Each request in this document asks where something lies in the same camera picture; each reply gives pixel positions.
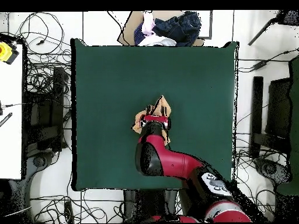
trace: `cardboard box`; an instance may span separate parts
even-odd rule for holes
[[[180,10],[154,10],[152,11],[152,15],[155,18],[161,20],[169,20],[174,16],[180,16],[184,14]],[[126,24],[124,25],[123,32],[120,33],[119,38],[117,41],[124,46],[128,46],[126,42],[129,43],[130,46],[135,45],[134,41],[134,31],[143,22],[143,12],[142,11],[132,11],[128,17]],[[193,46],[203,46],[204,40],[198,38]]]

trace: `pink cloth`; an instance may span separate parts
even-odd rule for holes
[[[143,13],[143,19],[144,20],[143,20],[141,31],[147,36],[151,36],[155,34],[155,32],[152,31],[152,28],[155,26],[154,17],[152,13],[145,11]]]

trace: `folded clothes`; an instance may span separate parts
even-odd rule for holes
[[[143,13],[143,24],[141,31],[143,34],[147,36],[151,36],[155,34],[154,31],[152,31],[152,28],[155,26],[154,17],[152,13],[144,12]]]
[[[186,11],[182,16],[167,21],[156,18],[153,31],[176,41],[176,46],[192,46],[199,36],[201,23],[196,12]]]
[[[171,38],[159,37],[156,34],[152,36],[147,36],[139,46],[175,46],[176,41]]]
[[[135,46],[139,45],[145,39],[144,33],[141,31],[143,22],[134,31]]]

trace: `green tabletop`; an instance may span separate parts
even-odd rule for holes
[[[181,188],[176,178],[135,168],[134,117],[161,95],[172,109],[171,148],[201,157],[230,180],[236,47],[88,47],[72,40],[75,189]]]
[[[290,167],[293,179],[290,183],[281,184],[277,192],[283,195],[299,195],[299,56],[289,62],[291,99],[291,127],[290,127]]]

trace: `white desk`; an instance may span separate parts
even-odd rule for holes
[[[11,65],[0,62],[0,101],[3,105],[22,103],[22,45]],[[12,117],[0,127],[0,179],[21,179],[22,162],[22,105],[3,110],[2,121],[9,113]]]

